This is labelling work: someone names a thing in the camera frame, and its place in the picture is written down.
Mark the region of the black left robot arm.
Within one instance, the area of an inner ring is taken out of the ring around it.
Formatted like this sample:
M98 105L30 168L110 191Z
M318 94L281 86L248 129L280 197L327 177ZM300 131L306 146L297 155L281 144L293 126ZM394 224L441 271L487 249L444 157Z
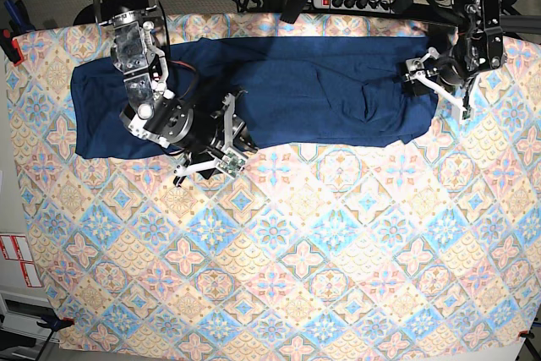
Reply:
M479 74L500 68L505 54L500 0L451 0L450 8L427 1L457 28L455 44L421 70L428 79L449 92L470 90Z

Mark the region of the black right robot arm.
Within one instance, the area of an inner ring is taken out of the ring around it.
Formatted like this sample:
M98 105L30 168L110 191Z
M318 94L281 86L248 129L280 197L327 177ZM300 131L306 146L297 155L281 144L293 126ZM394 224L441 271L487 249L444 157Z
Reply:
M135 137L151 141L163 150L175 148L178 164L174 183L198 173L210 178L222 173L237 178L248 154L257 150L236 104L244 93L224 75L194 76L183 96L167 85L168 45L158 43L155 23L164 15L152 13L158 0L92 0L96 23L113 29L111 58L123 75L128 105L120 118Z

